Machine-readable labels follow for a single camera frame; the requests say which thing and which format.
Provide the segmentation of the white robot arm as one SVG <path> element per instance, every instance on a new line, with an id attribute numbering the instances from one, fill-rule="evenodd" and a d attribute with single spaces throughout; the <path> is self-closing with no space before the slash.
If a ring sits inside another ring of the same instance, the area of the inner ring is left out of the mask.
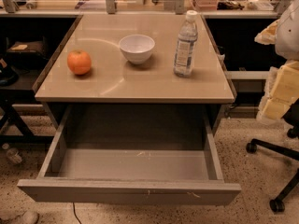
<path id="1" fill-rule="evenodd" d="M 291 0 L 280 18 L 258 33 L 254 41 L 273 44 L 276 54 L 286 59 L 280 68 L 270 68 L 258 107 L 256 119 L 271 124 L 299 99 L 299 0 Z"/>

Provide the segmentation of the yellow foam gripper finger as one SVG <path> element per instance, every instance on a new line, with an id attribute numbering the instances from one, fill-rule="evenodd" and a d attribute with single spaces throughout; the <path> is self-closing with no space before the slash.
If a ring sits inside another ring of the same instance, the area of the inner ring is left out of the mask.
<path id="1" fill-rule="evenodd" d="M 280 68 L 271 66 L 256 119 L 277 121 L 299 99 L 299 61 L 288 59 Z"/>

